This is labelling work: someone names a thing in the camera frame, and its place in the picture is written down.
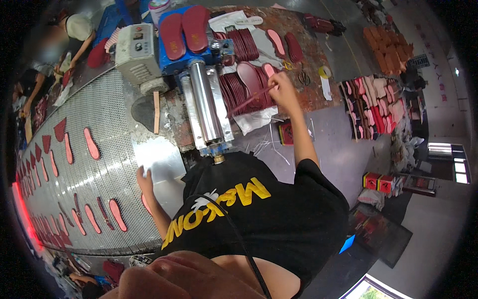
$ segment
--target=yellow tape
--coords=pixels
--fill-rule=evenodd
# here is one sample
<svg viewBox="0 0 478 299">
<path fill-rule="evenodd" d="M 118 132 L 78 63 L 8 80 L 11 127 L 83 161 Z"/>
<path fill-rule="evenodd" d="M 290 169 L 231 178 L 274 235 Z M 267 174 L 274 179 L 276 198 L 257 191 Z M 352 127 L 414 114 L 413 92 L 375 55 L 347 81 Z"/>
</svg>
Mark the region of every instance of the yellow tape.
<svg viewBox="0 0 478 299">
<path fill-rule="evenodd" d="M 321 66 L 319 68 L 319 75 L 324 79 L 329 79 L 330 77 L 332 77 L 332 72 L 330 71 L 330 68 L 326 66 Z"/>
</svg>

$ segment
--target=metal roller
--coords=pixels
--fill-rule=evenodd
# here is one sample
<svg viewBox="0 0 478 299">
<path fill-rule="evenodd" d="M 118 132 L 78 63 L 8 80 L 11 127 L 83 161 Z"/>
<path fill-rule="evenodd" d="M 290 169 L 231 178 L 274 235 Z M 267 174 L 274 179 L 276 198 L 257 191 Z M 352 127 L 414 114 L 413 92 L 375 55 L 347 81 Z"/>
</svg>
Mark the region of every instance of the metal roller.
<svg viewBox="0 0 478 299">
<path fill-rule="evenodd" d="M 224 136 L 216 114 L 214 98 L 207 78 L 204 62 L 197 61 L 190 65 L 189 73 L 196 103 L 197 117 L 201 124 L 204 141 L 212 141 Z"/>
</svg>

